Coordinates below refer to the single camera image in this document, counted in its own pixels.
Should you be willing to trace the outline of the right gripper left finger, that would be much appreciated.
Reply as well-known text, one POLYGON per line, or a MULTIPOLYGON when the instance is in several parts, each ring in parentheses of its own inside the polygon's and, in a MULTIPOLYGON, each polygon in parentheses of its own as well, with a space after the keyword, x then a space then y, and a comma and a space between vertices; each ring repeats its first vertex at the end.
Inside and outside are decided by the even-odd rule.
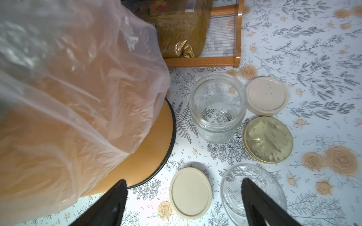
POLYGON ((128 191, 124 179, 119 180, 86 212, 78 217, 72 226, 119 226, 121 225, 128 191))

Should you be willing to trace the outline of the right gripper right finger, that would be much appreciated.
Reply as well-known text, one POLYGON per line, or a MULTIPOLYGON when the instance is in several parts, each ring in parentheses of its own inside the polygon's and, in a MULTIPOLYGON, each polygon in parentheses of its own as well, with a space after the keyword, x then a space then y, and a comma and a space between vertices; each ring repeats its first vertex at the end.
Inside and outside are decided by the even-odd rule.
POLYGON ((241 194, 250 226, 301 226, 252 180, 243 179, 241 194))

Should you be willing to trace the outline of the glass tea jar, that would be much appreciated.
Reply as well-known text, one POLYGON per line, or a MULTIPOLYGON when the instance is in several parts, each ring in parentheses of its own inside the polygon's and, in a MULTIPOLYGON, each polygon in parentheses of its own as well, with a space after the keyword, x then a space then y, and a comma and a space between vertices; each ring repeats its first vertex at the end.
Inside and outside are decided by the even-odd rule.
POLYGON ((248 224, 241 194, 242 181, 245 178, 252 180, 285 211, 287 210, 287 200, 282 187, 271 173, 255 164, 238 164, 225 172, 221 182, 222 204, 235 225, 248 224))

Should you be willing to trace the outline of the green jar lid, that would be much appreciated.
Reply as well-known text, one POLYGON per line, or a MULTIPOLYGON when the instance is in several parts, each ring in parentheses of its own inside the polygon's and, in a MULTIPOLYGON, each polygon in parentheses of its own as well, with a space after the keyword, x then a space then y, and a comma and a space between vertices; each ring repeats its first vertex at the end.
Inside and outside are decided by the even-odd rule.
POLYGON ((243 131, 246 151, 257 161, 277 164, 286 160, 293 150, 293 137, 279 120, 261 116, 251 120, 243 131))

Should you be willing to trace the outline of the orange trash bin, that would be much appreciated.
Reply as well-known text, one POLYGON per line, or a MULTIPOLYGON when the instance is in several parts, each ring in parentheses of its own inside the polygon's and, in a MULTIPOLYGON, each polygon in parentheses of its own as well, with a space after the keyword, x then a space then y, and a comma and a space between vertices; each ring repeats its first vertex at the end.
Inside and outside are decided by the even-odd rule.
POLYGON ((139 148, 83 197, 105 193, 121 179, 126 181, 128 188, 147 183, 168 161, 175 139, 175 113, 169 101, 165 99, 157 120, 139 148))

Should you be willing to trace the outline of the glass jar beige lid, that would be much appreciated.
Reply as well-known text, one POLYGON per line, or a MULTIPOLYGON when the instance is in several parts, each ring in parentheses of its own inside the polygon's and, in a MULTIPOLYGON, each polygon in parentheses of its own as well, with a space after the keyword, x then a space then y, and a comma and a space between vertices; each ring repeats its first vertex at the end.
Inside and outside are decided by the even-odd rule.
POLYGON ((191 90, 189 112, 199 135, 208 143, 230 140, 246 111, 246 88, 227 73, 202 76, 191 90))

